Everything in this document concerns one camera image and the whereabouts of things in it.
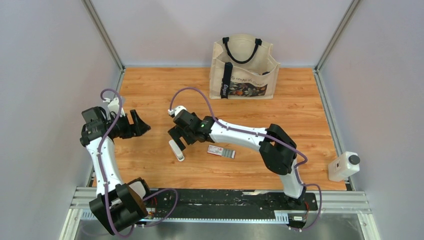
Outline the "white stapler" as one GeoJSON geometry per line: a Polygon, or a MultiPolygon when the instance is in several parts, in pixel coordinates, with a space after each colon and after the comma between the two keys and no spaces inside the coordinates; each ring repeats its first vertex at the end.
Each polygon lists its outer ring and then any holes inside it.
{"type": "Polygon", "coordinates": [[[171,147],[172,152],[174,153],[174,155],[177,158],[177,160],[179,162],[184,161],[185,160],[184,154],[183,154],[182,150],[180,149],[180,147],[177,145],[177,143],[173,139],[171,139],[168,142],[168,144],[171,147]]]}

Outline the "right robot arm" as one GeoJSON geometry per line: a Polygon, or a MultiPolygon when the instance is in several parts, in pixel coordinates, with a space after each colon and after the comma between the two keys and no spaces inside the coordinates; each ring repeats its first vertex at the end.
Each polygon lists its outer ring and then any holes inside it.
{"type": "Polygon", "coordinates": [[[205,116],[200,119],[194,112],[178,106],[168,115],[175,124],[168,134],[181,151],[195,142],[225,143],[259,152],[266,168],[277,174],[283,184],[286,205],[299,209],[305,203],[306,187],[298,179],[295,166],[299,151],[287,133],[276,124],[268,128],[252,128],[228,123],[205,116]]]}

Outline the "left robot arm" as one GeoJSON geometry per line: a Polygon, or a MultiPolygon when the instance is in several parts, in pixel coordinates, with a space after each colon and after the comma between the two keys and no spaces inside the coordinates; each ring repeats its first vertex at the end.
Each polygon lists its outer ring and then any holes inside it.
{"type": "Polygon", "coordinates": [[[129,115],[117,116],[114,110],[106,115],[103,107],[95,106],[82,111],[81,115],[85,124],[80,143],[90,154],[97,180],[96,197],[89,202],[89,208],[103,227],[115,235],[148,216],[146,207],[152,203],[153,194],[140,177],[123,182],[116,162],[114,139],[140,137],[151,127],[134,109],[129,115]]]}

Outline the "red white staple box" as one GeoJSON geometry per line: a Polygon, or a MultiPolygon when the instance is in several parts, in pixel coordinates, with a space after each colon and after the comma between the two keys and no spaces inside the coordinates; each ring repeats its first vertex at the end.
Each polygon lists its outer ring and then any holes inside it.
{"type": "Polygon", "coordinates": [[[220,157],[230,158],[230,159],[234,159],[236,155],[235,150],[220,147],[220,146],[215,146],[215,145],[209,145],[207,148],[207,153],[220,156],[220,157]]]}

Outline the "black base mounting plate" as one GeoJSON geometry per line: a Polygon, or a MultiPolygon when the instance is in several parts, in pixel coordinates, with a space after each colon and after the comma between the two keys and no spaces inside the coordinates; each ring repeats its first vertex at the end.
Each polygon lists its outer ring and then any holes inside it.
{"type": "Polygon", "coordinates": [[[293,201],[282,191],[190,189],[176,191],[159,188],[144,200],[155,218],[173,220],[271,220],[277,212],[306,215],[317,211],[314,193],[306,193],[301,203],[293,201]]]}

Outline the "beige canvas tote bag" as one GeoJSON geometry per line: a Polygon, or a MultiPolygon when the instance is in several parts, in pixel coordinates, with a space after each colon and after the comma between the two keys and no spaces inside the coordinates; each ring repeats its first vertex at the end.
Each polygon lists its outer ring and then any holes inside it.
{"type": "Polygon", "coordinates": [[[281,64],[274,45],[249,34],[223,37],[213,44],[210,99],[272,99],[281,64]]]}

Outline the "white plastic bottle black cap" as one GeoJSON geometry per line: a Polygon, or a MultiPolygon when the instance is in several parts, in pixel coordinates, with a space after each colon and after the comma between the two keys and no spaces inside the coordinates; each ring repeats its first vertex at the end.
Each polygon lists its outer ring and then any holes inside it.
{"type": "Polygon", "coordinates": [[[327,166],[328,179],[340,182],[360,171],[361,159],[357,153],[345,151],[327,166]]]}

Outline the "aluminium frame rail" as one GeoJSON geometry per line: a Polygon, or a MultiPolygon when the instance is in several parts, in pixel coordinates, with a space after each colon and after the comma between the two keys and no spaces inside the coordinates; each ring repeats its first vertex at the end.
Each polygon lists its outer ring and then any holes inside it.
{"type": "Polygon", "coordinates": [[[363,191],[309,187],[302,204],[281,190],[154,188],[131,240],[378,240],[363,191]]]}

